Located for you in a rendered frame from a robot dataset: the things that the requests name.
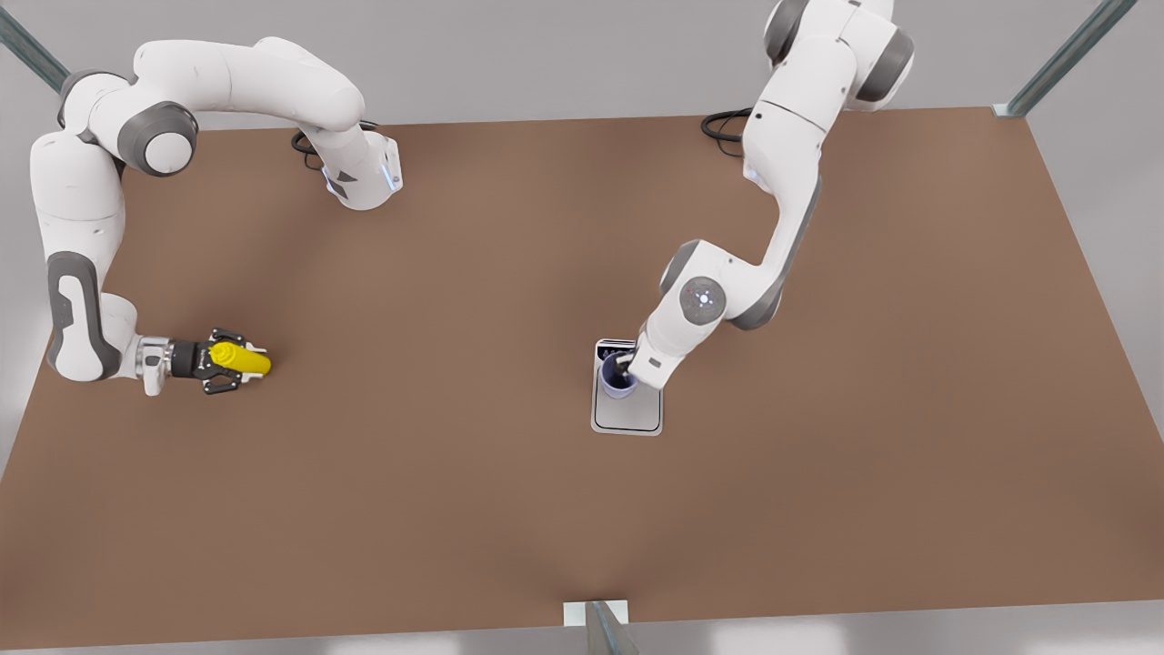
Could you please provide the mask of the blue cup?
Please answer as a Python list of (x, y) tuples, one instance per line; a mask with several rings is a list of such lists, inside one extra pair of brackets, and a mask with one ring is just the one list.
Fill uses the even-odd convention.
[[(632, 351), (618, 351), (618, 353), (632, 353)], [(627, 398), (629, 394), (636, 390), (637, 378), (632, 373), (615, 373), (612, 370), (613, 359), (612, 356), (616, 353), (610, 353), (602, 361), (598, 369), (598, 380), (599, 386), (606, 391), (606, 396), (612, 399)]]

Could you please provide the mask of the yellow sauce bottle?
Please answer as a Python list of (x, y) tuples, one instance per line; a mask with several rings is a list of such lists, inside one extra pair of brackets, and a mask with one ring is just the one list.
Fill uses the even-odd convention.
[(240, 346), (237, 341), (217, 340), (210, 348), (210, 357), (217, 366), (235, 370), (242, 376), (264, 377), (274, 366), (267, 349), (253, 347), (249, 341)]

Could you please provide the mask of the silver kitchen scale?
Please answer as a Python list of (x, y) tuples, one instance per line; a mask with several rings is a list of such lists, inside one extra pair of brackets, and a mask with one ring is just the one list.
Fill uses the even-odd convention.
[(603, 359), (634, 347), (636, 341), (624, 339), (599, 339), (594, 346), (590, 422), (598, 434), (656, 436), (662, 430), (662, 390), (637, 383), (623, 398), (612, 398), (603, 385)]

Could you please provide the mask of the silver frame post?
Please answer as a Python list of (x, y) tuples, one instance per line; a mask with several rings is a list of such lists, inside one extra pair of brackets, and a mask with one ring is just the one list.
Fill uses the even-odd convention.
[(1085, 55), (1129, 13), (1140, 0), (1100, 0), (1056, 54), (1006, 104), (992, 105), (996, 118), (1025, 118)]
[(565, 626), (585, 627), (587, 655), (640, 655), (627, 631), (629, 601), (565, 601)]
[(70, 71), (3, 5), (0, 5), (0, 45), (45, 81), (54, 93), (62, 91)]

